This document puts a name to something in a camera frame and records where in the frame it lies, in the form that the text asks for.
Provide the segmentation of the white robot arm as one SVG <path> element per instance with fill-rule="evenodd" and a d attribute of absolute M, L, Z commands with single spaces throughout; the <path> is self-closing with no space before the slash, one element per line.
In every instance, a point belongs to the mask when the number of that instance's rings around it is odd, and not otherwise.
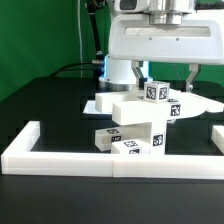
<path fill-rule="evenodd" d="M 147 62 L 182 63 L 190 92 L 203 64 L 224 65 L 224 0 L 87 0 L 86 8 L 103 86 L 141 86 Z"/>

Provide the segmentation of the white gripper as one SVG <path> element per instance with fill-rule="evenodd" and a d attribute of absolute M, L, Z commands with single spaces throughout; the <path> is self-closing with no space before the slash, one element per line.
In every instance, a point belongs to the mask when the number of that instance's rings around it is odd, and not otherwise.
<path fill-rule="evenodd" d="M 199 10 L 195 0 L 115 0 L 114 11 L 109 54 L 132 60 L 139 90 L 146 82 L 142 61 L 190 64 L 187 92 L 200 64 L 224 64 L 224 9 Z"/>

